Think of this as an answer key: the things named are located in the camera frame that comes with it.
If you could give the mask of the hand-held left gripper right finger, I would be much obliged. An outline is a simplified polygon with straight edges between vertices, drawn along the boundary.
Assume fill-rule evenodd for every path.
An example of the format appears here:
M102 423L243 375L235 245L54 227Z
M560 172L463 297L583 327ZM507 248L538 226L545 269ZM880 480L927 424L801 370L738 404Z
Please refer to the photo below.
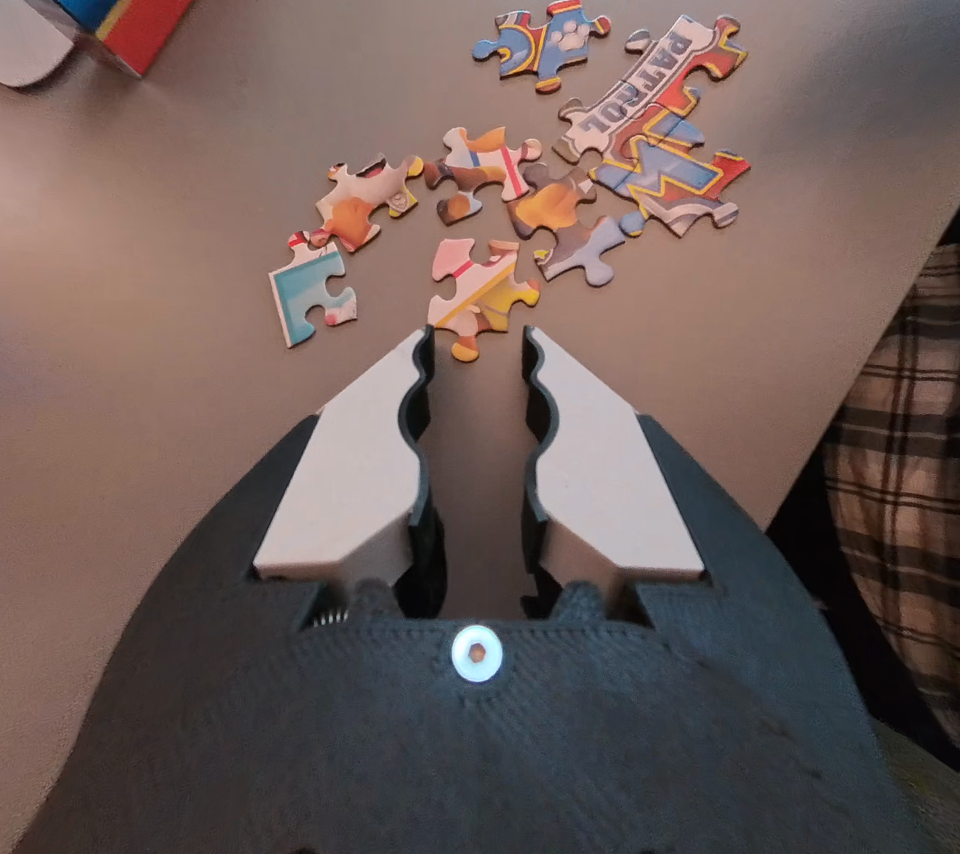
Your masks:
M545 619L570 584L599 591L613 612L636 583L694 584L707 570L676 499L625 399L539 327L523 330L525 422L521 545Z

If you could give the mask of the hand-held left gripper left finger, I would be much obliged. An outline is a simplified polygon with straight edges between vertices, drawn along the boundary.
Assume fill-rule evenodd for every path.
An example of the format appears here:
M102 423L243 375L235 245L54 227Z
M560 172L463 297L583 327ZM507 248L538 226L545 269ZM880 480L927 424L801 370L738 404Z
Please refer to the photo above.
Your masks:
M318 411L254 556L258 575L342 594L378 580L408 617L439 615L445 531L420 447L434 373L435 330L426 325Z

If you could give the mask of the pink red collar puzzle piece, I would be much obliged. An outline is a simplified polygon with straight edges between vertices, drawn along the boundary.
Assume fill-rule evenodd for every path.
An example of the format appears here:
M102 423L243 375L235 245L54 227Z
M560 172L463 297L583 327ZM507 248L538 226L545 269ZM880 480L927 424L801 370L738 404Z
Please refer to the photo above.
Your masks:
M519 242L489 241L490 257L484 262L473 260L474 244L473 238L441 240L431 269L435 281L453 277L456 291L451 298L431 298L427 322L457 334L451 354L462 363L473 362L479 356L476 339L481 333L508 330L514 303L522 301L535 306L541 296L536 281L520 283L515 279Z

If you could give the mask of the grey desk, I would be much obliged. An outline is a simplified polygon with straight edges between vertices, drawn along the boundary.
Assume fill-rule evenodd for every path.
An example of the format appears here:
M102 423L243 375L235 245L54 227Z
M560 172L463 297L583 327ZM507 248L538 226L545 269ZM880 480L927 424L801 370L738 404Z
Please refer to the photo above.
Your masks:
M520 616L522 327L653 415L766 528L958 208L959 0L582 0L586 61L502 79L495 18L555 0L196 0L143 80L74 56L2 89L2 852L56 782L144 593L304 416L426 321L443 237L514 233L495 186L446 229L437 191L344 257L358 319L288 349L268 272L336 162L440 157L505 126L551 146L679 15L731 15L748 57L697 72L704 145L750 170L735 224L659 222L516 305L460 364L437 336L424 435L446 617Z

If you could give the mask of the teal white edge puzzle piece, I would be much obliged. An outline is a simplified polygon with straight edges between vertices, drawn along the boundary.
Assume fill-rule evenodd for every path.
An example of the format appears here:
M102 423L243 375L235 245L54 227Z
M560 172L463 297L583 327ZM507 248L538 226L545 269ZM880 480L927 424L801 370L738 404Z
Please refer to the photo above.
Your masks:
M305 231L296 231L288 239L292 251L290 263L269 273L270 287L288 348L310 338L316 328L307 320L314 308L323 309L327 326L356 320L357 297L347 286L338 295L330 294L328 281L342 277L346 266L336 244L312 246Z

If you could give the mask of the orange blue dog puzzle piece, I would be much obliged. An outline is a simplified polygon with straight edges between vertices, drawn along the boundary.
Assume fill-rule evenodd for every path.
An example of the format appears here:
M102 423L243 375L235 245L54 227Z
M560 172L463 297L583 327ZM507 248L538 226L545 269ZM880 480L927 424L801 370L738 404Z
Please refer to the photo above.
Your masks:
M574 167L562 176L551 176L541 162L527 166L522 174L534 190L508 201L507 211L515 233L523 240L540 229L553 234L554 246L534 253L543 278L551 281L562 273L582 269L588 285L610 283L615 272L602 255L622 245L626 237L609 216L599 218L593 226L579 219L578 204L596 200L596 186L589 175Z

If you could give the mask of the white orange red puzzle piece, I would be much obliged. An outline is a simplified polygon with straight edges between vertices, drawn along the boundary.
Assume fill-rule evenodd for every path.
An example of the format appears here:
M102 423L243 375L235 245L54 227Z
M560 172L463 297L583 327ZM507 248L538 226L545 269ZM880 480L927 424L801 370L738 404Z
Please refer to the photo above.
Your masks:
M380 230L369 218L375 209L386 205L391 217L397 218L418 204L406 180L419 176L424 164L421 157L410 154L399 167L392 167L380 153L355 174L344 162L330 166L327 176L335 187L316 203L322 226L309 234L310 243L321 248L336 237L349 252L366 245Z

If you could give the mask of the tan pink striped puzzle piece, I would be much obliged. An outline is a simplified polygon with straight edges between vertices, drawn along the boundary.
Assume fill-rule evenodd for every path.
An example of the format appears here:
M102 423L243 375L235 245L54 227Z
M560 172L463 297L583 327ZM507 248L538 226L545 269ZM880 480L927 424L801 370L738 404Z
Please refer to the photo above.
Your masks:
M455 224L474 215L482 208L475 196L476 190L498 183L504 201L516 200L532 190L520 171L522 161L535 161L543 151L540 141L525 139L517 149L506 144L506 128L491 129L469 139L465 128L450 128L443 137L448 153L424 163L424 180L429 189L435 189L444 180L452 178L457 192L437 203L437 213L445 225Z

